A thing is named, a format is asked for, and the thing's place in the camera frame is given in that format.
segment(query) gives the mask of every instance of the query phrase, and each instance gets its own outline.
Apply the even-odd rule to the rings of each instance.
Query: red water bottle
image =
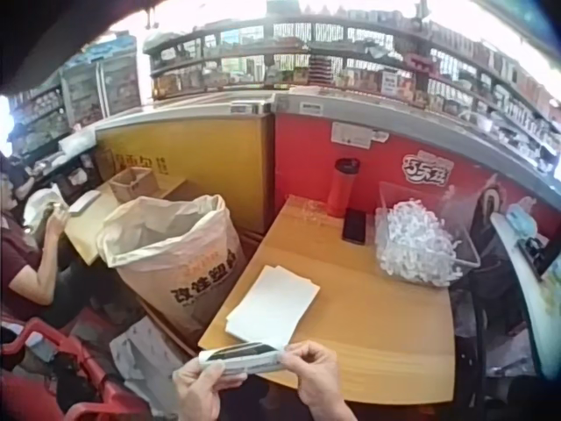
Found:
[[[360,161],[354,158],[341,158],[335,162],[330,195],[327,198],[328,215],[335,218],[344,217],[359,168]]]

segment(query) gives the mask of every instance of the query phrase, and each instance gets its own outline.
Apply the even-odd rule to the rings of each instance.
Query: maroon shirt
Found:
[[[25,241],[25,232],[12,215],[2,212],[7,223],[2,222],[2,304],[16,318],[27,320],[37,316],[46,307],[38,305],[12,291],[11,281],[25,266],[38,270],[41,263],[41,251]]]

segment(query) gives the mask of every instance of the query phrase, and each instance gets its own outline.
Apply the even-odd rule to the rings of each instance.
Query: stack of paper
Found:
[[[285,268],[265,266],[226,318],[226,331],[246,342],[289,343],[319,287]]]

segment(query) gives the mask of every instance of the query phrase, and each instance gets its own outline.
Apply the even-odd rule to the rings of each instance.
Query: human hand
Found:
[[[179,370],[174,371],[181,421],[214,421],[218,419],[220,414],[218,392],[238,388],[247,379],[245,373],[222,376],[223,372],[224,363],[221,361],[202,371],[198,358],[194,358]]]
[[[56,239],[58,240],[67,226],[70,214],[63,206],[54,206],[53,214],[46,221],[45,240]]]
[[[287,346],[280,363],[298,376],[298,396],[316,421],[356,420],[341,393],[335,352],[308,340]]]

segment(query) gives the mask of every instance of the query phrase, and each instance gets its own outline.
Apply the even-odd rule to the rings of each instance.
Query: red counter panel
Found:
[[[378,206],[379,182],[391,182],[439,195],[453,186],[453,198],[461,203],[458,211],[465,214],[466,223],[471,221],[475,204],[486,186],[494,185],[501,191],[503,212],[511,203],[525,196],[533,197],[532,192],[488,168],[482,168],[460,155],[402,136],[392,134],[386,143],[373,142],[371,148],[366,150],[331,142],[332,122],[328,119],[277,114],[275,124],[277,211],[288,195],[325,202],[333,166],[339,158],[360,160],[360,171],[353,186],[350,206],[367,212],[373,212]],[[415,183],[406,178],[404,157],[417,156],[419,151],[431,153],[453,164],[446,172],[445,181],[443,174],[438,173],[438,168],[436,173],[424,179],[417,171],[413,177]],[[540,232],[546,236],[550,236],[561,222],[561,213],[540,201],[533,206],[531,213]]]

